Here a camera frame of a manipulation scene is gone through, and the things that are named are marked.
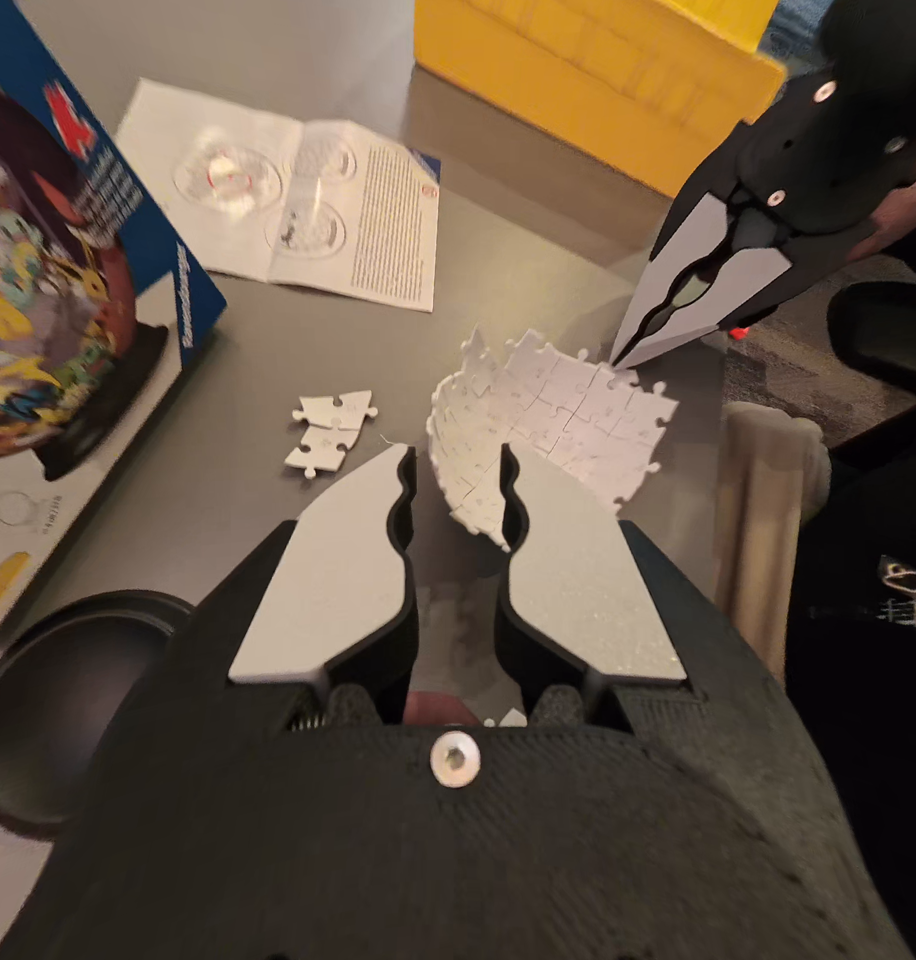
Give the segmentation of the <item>white printed instruction leaflet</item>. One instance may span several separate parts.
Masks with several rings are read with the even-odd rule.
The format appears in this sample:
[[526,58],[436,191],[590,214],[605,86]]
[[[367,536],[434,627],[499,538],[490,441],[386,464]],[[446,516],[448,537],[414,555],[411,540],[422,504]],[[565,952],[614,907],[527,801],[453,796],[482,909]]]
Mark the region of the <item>white printed instruction leaflet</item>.
[[147,78],[115,141],[204,269],[432,312],[438,159]]

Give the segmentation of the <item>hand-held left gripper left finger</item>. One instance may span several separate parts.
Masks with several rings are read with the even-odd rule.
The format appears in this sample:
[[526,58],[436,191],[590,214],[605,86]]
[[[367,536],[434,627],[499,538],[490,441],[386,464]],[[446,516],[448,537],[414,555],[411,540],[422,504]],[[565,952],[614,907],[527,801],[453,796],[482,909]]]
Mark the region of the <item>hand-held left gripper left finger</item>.
[[296,520],[228,669],[237,685],[299,683],[323,702],[339,686],[403,711],[418,652],[416,449],[395,443]]

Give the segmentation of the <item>colourful printed puzzle box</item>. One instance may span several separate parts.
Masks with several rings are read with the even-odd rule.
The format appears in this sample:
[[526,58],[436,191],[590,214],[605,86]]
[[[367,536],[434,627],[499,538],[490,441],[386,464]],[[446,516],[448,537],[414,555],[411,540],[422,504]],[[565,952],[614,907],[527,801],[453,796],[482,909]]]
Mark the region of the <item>colourful printed puzzle box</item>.
[[226,301],[0,1],[0,628]]

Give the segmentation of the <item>two-piece joined puzzle segment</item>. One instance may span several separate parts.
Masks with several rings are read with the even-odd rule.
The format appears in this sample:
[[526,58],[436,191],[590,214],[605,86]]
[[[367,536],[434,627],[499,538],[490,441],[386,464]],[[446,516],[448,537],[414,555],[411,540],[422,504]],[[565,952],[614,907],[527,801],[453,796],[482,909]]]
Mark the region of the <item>two-piece joined puzzle segment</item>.
[[304,431],[284,459],[284,467],[306,479],[334,474],[353,450],[365,422],[377,415],[371,390],[349,391],[336,397],[301,395],[292,419]]

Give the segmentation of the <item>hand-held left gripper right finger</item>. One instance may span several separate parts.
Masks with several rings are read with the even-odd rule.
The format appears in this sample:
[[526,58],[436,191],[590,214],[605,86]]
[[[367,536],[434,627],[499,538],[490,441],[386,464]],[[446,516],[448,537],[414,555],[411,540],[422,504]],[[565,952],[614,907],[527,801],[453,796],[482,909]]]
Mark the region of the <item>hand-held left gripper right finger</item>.
[[688,679],[616,515],[562,468],[507,442],[499,464],[501,574],[494,641],[526,711],[550,688],[594,711],[614,683]]

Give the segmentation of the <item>black round cup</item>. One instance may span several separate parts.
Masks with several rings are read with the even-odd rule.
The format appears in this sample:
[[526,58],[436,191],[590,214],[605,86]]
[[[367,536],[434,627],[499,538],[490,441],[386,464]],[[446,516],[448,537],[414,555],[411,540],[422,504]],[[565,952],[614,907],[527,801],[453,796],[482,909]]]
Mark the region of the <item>black round cup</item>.
[[50,613],[8,648],[0,659],[0,827],[56,839],[113,716],[194,612],[160,591],[104,592]]

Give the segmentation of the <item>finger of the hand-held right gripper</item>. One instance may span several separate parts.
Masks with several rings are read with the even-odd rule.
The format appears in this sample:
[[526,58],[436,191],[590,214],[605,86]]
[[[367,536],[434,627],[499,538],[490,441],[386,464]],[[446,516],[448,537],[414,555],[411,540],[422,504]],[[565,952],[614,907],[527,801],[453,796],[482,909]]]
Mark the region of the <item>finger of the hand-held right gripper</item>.
[[675,309],[656,332],[642,337],[615,358],[618,369],[634,368],[718,330],[719,324],[790,270],[792,262],[776,248],[738,251],[715,281],[691,303]]
[[663,327],[645,335],[649,317],[674,295],[681,277],[711,255],[728,235],[728,208],[717,198],[700,199],[643,270],[613,343],[609,362],[633,368],[711,333],[712,322],[697,317],[697,303],[679,308]]

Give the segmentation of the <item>beige trousers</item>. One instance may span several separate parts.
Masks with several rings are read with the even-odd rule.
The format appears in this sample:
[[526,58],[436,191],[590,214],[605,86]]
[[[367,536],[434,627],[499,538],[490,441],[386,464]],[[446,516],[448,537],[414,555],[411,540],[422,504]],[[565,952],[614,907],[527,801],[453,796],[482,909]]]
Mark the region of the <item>beige trousers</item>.
[[811,419],[725,405],[713,556],[714,602],[786,686],[786,635],[801,527],[824,508],[832,466]]

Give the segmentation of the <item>metal badge clip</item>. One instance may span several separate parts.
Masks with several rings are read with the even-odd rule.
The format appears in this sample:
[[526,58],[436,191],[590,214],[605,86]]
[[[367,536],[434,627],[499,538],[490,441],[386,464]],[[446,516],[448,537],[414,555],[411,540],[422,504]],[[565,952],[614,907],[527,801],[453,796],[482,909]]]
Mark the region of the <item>metal badge clip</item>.
[[882,555],[877,573],[883,585],[916,603],[916,567],[889,555]]

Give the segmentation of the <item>yellow box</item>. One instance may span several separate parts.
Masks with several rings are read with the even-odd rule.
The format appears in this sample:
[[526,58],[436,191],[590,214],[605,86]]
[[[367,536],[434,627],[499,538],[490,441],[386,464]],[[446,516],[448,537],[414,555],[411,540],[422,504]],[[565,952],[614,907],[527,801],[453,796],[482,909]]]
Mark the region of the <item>yellow box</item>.
[[416,63],[672,198],[787,72],[776,1],[416,1]]

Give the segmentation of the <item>partly built white puzzle ball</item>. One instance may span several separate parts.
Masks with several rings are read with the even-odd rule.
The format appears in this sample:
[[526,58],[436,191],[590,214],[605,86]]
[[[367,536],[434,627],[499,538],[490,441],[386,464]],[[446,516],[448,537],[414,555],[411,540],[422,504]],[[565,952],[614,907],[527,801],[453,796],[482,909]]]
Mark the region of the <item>partly built white puzzle ball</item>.
[[503,445],[519,442],[581,482],[612,514],[660,470],[656,449],[680,403],[632,370],[561,352],[535,330],[500,362],[476,328],[442,379],[426,422],[429,458],[452,520],[508,550],[499,489]]

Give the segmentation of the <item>black mesh office chair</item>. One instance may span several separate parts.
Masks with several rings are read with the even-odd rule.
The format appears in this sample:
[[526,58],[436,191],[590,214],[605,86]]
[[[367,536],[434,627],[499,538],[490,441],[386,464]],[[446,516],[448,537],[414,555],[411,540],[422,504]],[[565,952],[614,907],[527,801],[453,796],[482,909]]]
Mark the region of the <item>black mesh office chair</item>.
[[916,284],[851,285],[829,302],[826,323],[846,366],[916,396]]

